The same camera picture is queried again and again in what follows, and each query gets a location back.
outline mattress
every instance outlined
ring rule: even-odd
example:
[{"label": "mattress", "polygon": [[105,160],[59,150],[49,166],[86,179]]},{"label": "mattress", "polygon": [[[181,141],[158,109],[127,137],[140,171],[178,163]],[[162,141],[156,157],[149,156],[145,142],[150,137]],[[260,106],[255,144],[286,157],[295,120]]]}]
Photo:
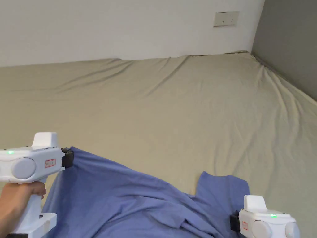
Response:
[{"label": "mattress", "polygon": [[61,147],[190,194],[203,171],[234,175],[315,236],[317,103],[249,53],[5,67],[0,79],[1,148],[55,131]]}]

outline blue cloth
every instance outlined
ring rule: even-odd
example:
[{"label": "blue cloth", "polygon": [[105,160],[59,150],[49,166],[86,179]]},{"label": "blue cloth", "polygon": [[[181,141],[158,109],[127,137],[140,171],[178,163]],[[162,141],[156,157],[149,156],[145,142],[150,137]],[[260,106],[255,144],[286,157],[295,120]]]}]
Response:
[{"label": "blue cloth", "polygon": [[239,237],[230,230],[229,215],[243,208],[249,194],[246,181],[203,172],[193,196],[161,179],[71,149],[74,165],[58,174],[43,208],[57,213],[57,226],[47,237]]}]

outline red label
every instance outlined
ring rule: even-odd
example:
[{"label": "red label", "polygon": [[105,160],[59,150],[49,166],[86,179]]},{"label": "red label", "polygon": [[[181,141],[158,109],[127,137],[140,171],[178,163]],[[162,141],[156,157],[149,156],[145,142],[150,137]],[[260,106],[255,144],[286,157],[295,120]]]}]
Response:
[{"label": "red label", "polygon": [[56,165],[56,159],[46,160],[45,161],[45,168],[52,167]]},{"label": "red label", "polygon": [[242,222],[242,227],[243,229],[247,230],[248,231],[248,224],[246,222]]}]

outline wall socket panel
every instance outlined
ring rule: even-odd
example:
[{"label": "wall socket panel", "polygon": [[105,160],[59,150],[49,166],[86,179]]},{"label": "wall socket panel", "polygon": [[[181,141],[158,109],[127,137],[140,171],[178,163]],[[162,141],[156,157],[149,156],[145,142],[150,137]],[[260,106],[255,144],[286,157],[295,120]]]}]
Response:
[{"label": "wall socket panel", "polygon": [[238,21],[238,11],[216,12],[214,27],[235,26]]}]

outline human hand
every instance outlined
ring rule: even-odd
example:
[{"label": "human hand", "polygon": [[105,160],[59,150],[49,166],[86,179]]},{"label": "human hand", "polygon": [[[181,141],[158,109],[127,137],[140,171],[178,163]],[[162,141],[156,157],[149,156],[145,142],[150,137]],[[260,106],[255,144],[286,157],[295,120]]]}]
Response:
[{"label": "human hand", "polygon": [[7,183],[0,197],[0,238],[12,232],[19,222],[32,194],[42,196],[46,194],[45,184]]}]

